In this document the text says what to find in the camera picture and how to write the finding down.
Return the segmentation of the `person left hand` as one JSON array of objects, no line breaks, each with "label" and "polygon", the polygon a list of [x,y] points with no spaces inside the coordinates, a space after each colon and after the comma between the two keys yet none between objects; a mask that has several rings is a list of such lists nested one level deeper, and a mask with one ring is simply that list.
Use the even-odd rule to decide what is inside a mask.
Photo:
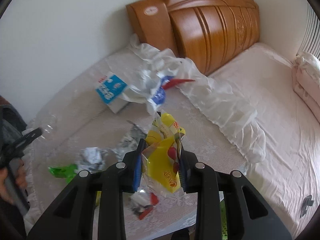
[{"label": "person left hand", "polygon": [[[10,192],[10,183],[9,170],[6,167],[1,168],[1,199],[11,205],[15,205],[13,193]],[[18,169],[15,176],[15,184],[22,191],[27,189],[28,183],[26,181],[26,171],[24,162],[21,159],[18,159]]]}]

